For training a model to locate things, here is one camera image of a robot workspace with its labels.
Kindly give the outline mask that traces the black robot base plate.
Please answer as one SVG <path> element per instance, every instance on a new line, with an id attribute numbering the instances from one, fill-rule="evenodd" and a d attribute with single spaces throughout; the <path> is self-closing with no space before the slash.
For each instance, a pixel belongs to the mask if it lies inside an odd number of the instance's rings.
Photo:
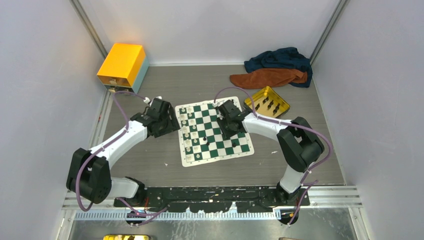
<path id="1" fill-rule="evenodd" d="M 226 213 L 235 206 L 237 213 L 268 213 L 277 207 L 309 206 L 310 200 L 303 188 L 286 196 L 275 186 L 148 187 L 113 205 L 169 213 Z"/>

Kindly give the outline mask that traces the gold metal tin tray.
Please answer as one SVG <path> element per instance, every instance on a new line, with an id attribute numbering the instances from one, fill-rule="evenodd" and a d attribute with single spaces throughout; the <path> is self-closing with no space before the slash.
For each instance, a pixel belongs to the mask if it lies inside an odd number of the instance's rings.
<path id="1" fill-rule="evenodd" d="M 278 95 L 270 86 L 266 86 L 251 96 L 253 103 L 250 98 L 244 100 L 244 106 L 252 108 L 258 114 L 278 118 L 284 115 L 290 110 L 290 105 Z"/>

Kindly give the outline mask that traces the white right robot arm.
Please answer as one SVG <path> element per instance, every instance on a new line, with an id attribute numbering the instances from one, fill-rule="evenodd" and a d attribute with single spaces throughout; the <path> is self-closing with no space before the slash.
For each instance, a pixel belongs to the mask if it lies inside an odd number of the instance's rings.
<path id="1" fill-rule="evenodd" d="M 276 185 L 276 195 L 283 205 L 291 205 L 305 180 L 307 170 L 325 147 L 317 132 L 303 117 L 279 120 L 249 109 L 240 110 L 231 100 L 214 104 L 218 126 L 225 139 L 240 133 L 257 134 L 279 143 L 287 167 Z"/>

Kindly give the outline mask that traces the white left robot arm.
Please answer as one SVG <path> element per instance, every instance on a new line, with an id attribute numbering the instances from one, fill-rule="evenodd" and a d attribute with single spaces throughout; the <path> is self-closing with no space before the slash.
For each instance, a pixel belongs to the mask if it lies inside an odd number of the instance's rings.
<path id="1" fill-rule="evenodd" d="M 116 207 L 140 207 L 147 198 L 145 184 L 133 177 L 112 177 L 111 169 L 138 143 L 179 129 L 171 103 L 155 97 L 144 112 L 127 119 L 125 126 L 105 142 L 91 149 L 79 148 L 73 153 L 66 188 L 93 204 L 114 198 Z"/>

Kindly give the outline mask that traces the green white chess mat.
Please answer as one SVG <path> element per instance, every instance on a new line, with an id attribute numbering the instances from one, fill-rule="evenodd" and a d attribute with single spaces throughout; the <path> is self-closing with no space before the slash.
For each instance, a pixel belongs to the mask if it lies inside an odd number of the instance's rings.
<path id="1" fill-rule="evenodd" d="M 238 97 L 233 96 L 177 105 L 174 108 L 180 126 L 177 132 L 183 167 L 251 156 L 255 153 L 248 133 L 223 139 L 217 122 L 220 114 L 215 104 L 220 105 L 227 100 L 231 100 L 238 108 L 241 107 Z M 180 112 L 181 107 L 185 108 L 185 112 Z"/>

